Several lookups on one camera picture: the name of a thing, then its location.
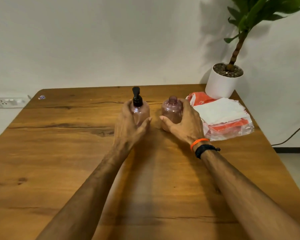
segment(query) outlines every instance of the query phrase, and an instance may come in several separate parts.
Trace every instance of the wooden table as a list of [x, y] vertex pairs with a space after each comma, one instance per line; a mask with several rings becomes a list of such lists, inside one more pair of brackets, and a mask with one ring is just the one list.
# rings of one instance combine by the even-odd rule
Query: wooden table
[[[0, 240], [34, 239], [63, 207], [110, 148], [131, 88], [44, 89], [20, 112], [0, 136]], [[161, 103], [195, 91], [204, 85], [141, 87], [152, 128], [121, 167], [94, 239], [247, 239], [205, 167], [160, 129]], [[300, 222], [300, 190], [253, 122], [254, 133], [214, 144]]]

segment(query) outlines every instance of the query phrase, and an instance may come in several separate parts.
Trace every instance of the black cable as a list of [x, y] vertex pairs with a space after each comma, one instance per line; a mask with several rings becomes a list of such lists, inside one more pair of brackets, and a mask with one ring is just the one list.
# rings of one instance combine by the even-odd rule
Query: black cable
[[298, 131], [300, 131], [300, 128], [296, 130], [296, 132], [294, 132], [288, 139], [286, 139], [284, 142], [281, 142], [279, 144], [274, 144], [272, 146], [277, 146], [277, 145], [281, 145], [281, 144], [284, 144], [286, 143], [287, 141], [289, 141]]

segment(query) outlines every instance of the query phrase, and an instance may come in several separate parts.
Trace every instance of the bottle without cap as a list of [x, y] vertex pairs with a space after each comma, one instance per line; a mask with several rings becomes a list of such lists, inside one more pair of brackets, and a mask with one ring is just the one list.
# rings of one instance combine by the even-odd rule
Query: bottle without cap
[[130, 109], [133, 114], [134, 122], [139, 127], [146, 118], [150, 117], [150, 108], [148, 103], [142, 100], [139, 87], [133, 87], [132, 91], [133, 99]]
[[[174, 124], [179, 124], [182, 119], [182, 103], [176, 96], [170, 96], [169, 99], [163, 102], [161, 114], [172, 121]], [[169, 132], [169, 128], [162, 122], [162, 128]]]

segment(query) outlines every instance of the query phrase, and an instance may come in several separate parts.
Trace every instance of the soil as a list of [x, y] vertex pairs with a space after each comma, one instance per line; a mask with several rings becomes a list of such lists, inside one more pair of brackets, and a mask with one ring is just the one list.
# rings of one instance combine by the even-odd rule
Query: soil
[[244, 74], [243, 69], [237, 65], [233, 66], [233, 71], [227, 71], [227, 65], [224, 63], [218, 63], [213, 66], [213, 70], [221, 76], [226, 77], [239, 77]]

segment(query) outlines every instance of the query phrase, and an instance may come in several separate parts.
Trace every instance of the forearm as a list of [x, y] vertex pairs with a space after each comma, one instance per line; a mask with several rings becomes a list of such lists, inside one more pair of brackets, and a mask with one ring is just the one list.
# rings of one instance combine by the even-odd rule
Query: forearm
[[220, 153], [209, 150], [201, 159], [252, 239], [300, 239], [300, 225]]
[[129, 151], [127, 144], [113, 146], [37, 240], [92, 239], [112, 183]]

